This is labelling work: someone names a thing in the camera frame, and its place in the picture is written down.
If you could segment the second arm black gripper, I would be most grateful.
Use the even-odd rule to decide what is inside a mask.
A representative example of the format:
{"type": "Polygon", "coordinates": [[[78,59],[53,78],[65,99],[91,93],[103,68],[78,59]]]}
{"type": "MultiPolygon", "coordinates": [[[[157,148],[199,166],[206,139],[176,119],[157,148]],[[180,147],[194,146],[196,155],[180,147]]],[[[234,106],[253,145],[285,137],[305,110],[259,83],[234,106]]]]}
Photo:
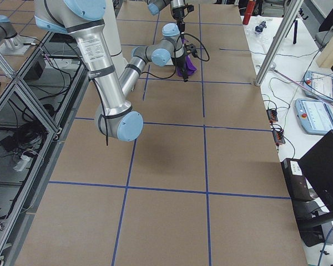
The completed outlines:
{"type": "Polygon", "coordinates": [[[184,6],[172,7],[171,14],[172,17],[176,20],[176,24],[181,33],[185,32],[185,22],[184,18],[194,11],[194,6],[192,4],[187,4],[184,6]]]}

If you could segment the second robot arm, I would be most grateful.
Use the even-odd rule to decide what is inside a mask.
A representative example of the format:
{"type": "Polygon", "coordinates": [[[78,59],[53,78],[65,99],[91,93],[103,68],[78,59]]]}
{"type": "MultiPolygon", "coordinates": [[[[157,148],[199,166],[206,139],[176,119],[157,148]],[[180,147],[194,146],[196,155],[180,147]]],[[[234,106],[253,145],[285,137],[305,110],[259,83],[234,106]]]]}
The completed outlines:
{"type": "Polygon", "coordinates": [[[160,13],[165,7],[171,5],[172,8],[185,6],[184,0],[152,0],[147,3],[150,13],[154,16],[160,13]]]}

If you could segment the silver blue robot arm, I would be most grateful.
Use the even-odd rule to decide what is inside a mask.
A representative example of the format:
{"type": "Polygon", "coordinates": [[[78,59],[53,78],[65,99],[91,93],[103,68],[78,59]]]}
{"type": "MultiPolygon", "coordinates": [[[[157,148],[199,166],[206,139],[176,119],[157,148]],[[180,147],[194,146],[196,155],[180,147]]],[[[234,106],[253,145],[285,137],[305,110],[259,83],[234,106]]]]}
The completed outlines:
{"type": "Polygon", "coordinates": [[[149,62],[161,67],[169,60],[180,68],[185,65],[187,51],[177,25],[166,24],[159,43],[136,47],[130,63],[118,75],[103,34],[106,1],[34,1],[34,8],[39,28],[69,34],[77,42],[89,79],[100,97],[95,116],[99,131],[120,141],[137,139],[143,117],[126,97],[149,62]]]}

